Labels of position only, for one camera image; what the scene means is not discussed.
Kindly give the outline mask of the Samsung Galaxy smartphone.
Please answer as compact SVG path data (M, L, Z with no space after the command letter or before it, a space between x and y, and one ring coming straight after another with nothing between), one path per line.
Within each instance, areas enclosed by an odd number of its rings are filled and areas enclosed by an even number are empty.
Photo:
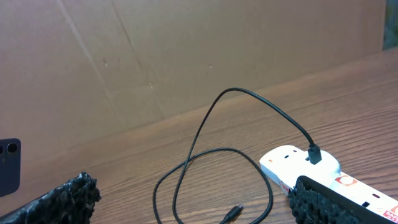
M20 186L21 141L18 138L1 140L1 197L13 194Z

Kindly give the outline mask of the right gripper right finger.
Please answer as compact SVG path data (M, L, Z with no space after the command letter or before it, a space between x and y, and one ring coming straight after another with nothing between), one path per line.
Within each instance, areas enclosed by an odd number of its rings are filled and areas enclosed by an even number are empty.
M289 190L289 207L299 224L394 224L362 205L301 175Z

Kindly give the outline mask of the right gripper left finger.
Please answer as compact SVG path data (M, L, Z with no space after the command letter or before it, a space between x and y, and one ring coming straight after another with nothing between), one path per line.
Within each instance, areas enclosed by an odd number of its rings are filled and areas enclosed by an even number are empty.
M90 224L101 200L97 180L86 172L1 216L1 224Z

